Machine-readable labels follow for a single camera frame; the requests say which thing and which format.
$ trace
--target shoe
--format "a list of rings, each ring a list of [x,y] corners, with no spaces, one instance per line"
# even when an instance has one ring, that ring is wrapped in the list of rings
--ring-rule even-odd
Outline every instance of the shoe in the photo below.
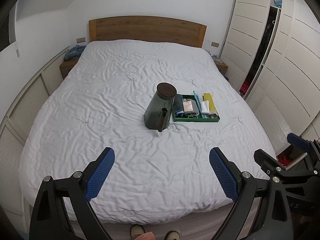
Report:
[[[179,240],[180,236],[177,231],[169,231],[165,237],[164,240]]]
[[[140,236],[143,235],[146,231],[144,230],[143,226],[141,225],[132,225],[130,228],[130,237],[134,237],[134,236]]]

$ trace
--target closet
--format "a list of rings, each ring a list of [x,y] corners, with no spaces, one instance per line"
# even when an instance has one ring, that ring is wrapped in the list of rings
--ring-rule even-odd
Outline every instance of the closet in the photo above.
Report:
[[[304,0],[277,6],[236,0],[221,59],[279,154],[290,132],[319,138],[320,25]]]

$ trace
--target green box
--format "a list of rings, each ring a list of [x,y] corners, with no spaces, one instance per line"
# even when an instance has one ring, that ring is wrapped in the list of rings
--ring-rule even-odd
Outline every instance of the green box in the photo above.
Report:
[[[182,95],[183,99],[193,99],[196,101],[194,95]],[[188,117],[183,115],[181,118],[180,117],[175,117],[174,110],[172,107],[172,117],[174,122],[219,122],[220,117],[218,118],[202,118],[201,113],[196,118],[193,117]]]

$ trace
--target rolled yellow towel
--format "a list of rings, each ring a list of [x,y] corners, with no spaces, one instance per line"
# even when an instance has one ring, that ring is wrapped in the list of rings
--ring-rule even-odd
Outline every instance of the rolled yellow towel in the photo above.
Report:
[[[203,93],[203,101],[209,101],[209,114],[218,115],[217,109],[214,106],[212,96],[210,93]]]

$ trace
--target bed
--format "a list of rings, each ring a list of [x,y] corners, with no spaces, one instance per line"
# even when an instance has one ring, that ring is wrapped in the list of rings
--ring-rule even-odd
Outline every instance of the bed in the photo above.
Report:
[[[141,17],[89,22],[92,42],[43,104],[23,148],[20,187],[32,206],[44,176],[69,177],[105,147],[114,149],[116,161],[90,202],[102,223],[169,222],[230,203],[209,164],[213,147],[241,171],[266,177],[253,153],[261,148],[275,157],[273,147],[246,102],[200,48],[204,28],[167,20],[169,28],[162,19]],[[148,24],[156,24],[154,37],[148,35],[154,27],[143,27]],[[123,25],[129,25],[127,35],[119,31]],[[148,130],[143,114],[160,82],[173,84],[178,93],[210,92],[220,121],[171,121],[162,133]],[[66,208],[75,220],[68,200]]]

